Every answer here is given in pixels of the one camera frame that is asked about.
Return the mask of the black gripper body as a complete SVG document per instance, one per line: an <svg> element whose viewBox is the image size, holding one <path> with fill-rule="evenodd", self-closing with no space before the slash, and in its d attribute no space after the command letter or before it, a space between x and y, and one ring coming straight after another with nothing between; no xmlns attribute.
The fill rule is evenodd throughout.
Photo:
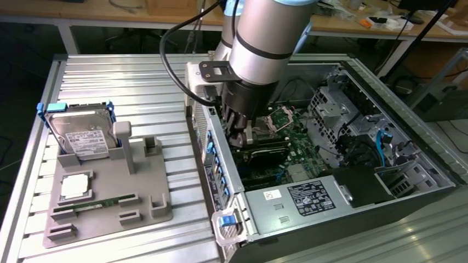
<svg viewBox="0 0 468 263"><path fill-rule="evenodd" d="M278 82L255 85L245 81L225 82L221 92L222 118L230 113L253 120L263 112Z"/></svg>

